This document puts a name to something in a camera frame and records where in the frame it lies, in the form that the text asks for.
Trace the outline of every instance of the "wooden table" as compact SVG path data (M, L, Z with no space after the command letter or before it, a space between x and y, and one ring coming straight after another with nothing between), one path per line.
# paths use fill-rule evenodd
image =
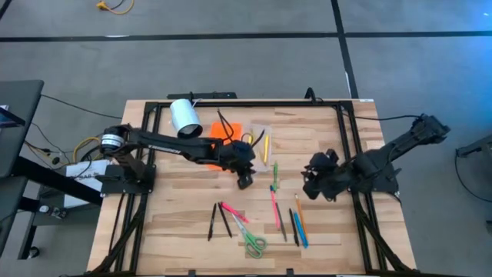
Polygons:
M144 105L145 101L128 101L122 122L140 126ZM218 120L217 109L196 110L206 136L211 123ZM355 115L377 117L373 102L354 100L354 110ZM255 174L254 184L240 191L235 174L209 171L204 165L188 162L181 156L157 152L158 174L155 190L148 198L137 274L186 274L189 269L196 269L199 275L285 274L287 268L293 268L296 274L364 273L350 195L344 192L336 202L327 202L322 197L313 201L302 191L300 171L315 152L333 148L343 161L335 110L329 107L268 107L221 108L221 112L229 122L256 123L273 128L271 157L278 161L277 201L288 242L284 242L274 224L268 189L272 172ZM345 123L354 154L348 118ZM357 126L364 151L384 144L379 122L358 119ZM159 130L161 134L175 135L168 108L162 113ZM308 249L296 247L292 238L288 208L296 208L295 193L301 198L310 242ZM111 195L103 201L88 270L99 265L108 254L119 199L120 195ZM218 201L225 201L243 212L251 221L246 225L248 230L267 239L268 248L262 259L252 259L245 253L242 235L228 215L233 233L232 239L229 238L218 211L213 239L207 241L211 209ZM382 236L405 264L415 267L399 203L383 193L374 193L374 202ZM123 213L121 211L116 239ZM374 254L374 243L367 236ZM132 238L128 245L131 248ZM128 269L130 252L125 252L123 269ZM371 258L373 267L377 268L376 255Z

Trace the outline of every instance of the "white label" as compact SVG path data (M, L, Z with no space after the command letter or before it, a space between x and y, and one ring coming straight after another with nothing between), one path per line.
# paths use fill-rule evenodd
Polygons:
M179 153L181 153L181 151L179 151L179 150L169 149L169 148L165 148L165 147L159 147L159 146L154 146L154 145L149 145L148 147L149 147L150 149L155 149L155 150L164 151L164 152L169 152L169 153L174 153L174 154L179 154Z

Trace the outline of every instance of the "green scissors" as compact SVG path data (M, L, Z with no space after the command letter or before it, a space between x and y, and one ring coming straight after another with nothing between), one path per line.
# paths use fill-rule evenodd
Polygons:
M263 250L267 248L267 241L263 238L256 237L252 235L248 230L244 227L244 225L239 221L236 215L232 215L236 223L238 224L241 233L244 236L244 247L246 248L246 252L253 258L259 259L263 255Z

